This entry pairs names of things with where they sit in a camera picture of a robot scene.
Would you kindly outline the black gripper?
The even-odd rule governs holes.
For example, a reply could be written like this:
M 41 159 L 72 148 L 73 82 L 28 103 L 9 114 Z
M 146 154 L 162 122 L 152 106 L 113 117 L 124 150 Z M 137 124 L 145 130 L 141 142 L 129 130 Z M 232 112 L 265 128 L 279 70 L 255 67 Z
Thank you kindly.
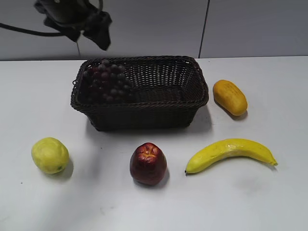
M 35 9 L 45 14 L 44 25 L 53 28 L 73 42 L 77 42 L 80 31 L 71 27 L 61 27 L 60 24 L 77 24 L 85 22 L 83 36 L 93 41 L 101 50 L 108 50 L 111 45 L 109 27 L 112 23 L 110 14 L 101 11 L 101 1 L 98 8 L 89 0 L 36 0 Z

